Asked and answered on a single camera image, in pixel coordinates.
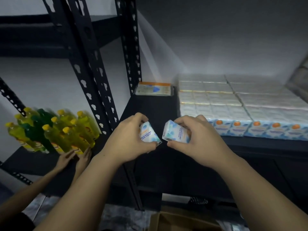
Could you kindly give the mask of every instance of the open cardboard box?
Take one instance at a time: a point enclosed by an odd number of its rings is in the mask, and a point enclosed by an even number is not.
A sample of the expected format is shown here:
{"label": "open cardboard box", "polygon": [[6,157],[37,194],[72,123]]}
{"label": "open cardboard box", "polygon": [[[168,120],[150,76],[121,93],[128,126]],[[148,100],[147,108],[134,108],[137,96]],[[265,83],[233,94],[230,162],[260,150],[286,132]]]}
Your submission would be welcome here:
{"label": "open cardboard box", "polygon": [[183,209],[162,207],[151,216],[148,231],[222,231],[211,217]]}

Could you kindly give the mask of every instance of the hand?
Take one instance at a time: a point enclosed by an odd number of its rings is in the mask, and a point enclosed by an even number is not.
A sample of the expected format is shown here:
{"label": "hand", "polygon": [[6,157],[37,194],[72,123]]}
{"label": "hand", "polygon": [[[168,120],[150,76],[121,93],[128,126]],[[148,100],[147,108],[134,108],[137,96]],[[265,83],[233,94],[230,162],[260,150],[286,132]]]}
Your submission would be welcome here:
{"label": "hand", "polygon": [[113,156],[122,164],[143,153],[155,150],[157,142],[146,143],[140,139],[139,126],[141,121],[147,122],[148,118],[141,113],[136,113],[120,122],[107,140],[102,153]]}
{"label": "hand", "polygon": [[62,171],[74,156],[75,152],[73,150],[60,155],[54,170]]}
{"label": "hand", "polygon": [[169,141],[167,145],[192,157],[203,166],[214,168],[234,155],[215,128],[203,115],[183,116],[174,121],[192,132],[189,143]]}
{"label": "hand", "polygon": [[87,150],[84,151],[83,154],[78,154],[79,160],[76,164],[76,171],[83,172],[91,160],[91,148],[88,147]]}

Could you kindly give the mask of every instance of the person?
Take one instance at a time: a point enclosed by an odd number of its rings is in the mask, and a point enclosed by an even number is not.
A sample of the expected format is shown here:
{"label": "person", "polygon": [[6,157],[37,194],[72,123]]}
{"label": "person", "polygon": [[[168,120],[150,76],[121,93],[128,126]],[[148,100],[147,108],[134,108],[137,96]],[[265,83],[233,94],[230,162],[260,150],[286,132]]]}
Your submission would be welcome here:
{"label": "person", "polygon": [[[13,230],[14,228],[33,230],[35,228],[33,222],[23,214],[22,211],[45,189],[48,183],[67,166],[68,162],[74,156],[75,153],[73,151],[60,155],[56,166],[49,173],[31,185],[23,188],[0,205],[0,230]],[[84,154],[78,155],[78,157],[79,160],[76,163],[76,170],[71,183],[72,185],[90,162],[90,148],[88,148]]]}
{"label": "person", "polygon": [[[102,151],[35,230],[97,229],[118,167],[156,149],[156,142],[145,143],[139,137],[139,125],[146,121],[145,115],[136,113],[119,123]],[[251,230],[307,230],[308,215],[233,153],[204,116],[183,116],[175,122],[191,131],[191,140],[167,145],[218,172]]]}

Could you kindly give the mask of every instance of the floor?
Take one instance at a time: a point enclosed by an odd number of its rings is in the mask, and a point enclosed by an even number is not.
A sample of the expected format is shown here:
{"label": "floor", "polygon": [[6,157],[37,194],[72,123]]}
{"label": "floor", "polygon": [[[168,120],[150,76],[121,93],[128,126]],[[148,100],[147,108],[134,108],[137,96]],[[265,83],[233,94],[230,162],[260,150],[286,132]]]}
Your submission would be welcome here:
{"label": "floor", "polygon": [[[59,201],[58,197],[37,196],[23,211],[37,226]],[[150,217],[156,212],[136,211],[133,208],[106,204],[98,230],[113,231],[145,230],[150,224]],[[224,231],[249,231],[248,228],[218,221]]]}

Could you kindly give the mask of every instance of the held tissue pack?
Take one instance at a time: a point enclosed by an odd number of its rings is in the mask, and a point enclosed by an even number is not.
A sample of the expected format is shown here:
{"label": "held tissue pack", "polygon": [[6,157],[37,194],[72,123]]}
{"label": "held tissue pack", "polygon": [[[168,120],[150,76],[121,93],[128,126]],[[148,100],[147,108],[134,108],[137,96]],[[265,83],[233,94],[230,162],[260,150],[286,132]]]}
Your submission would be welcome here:
{"label": "held tissue pack", "polygon": [[162,143],[149,122],[145,122],[140,126],[139,136],[141,140],[146,143],[150,143],[153,141],[156,141],[158,145]]}
{"label": "held tissue pack", "polygon": [[175,140],[182,143],[189,143],[190,135],[186,128],[169,120],[166,122],[163,132],[163,140]]}

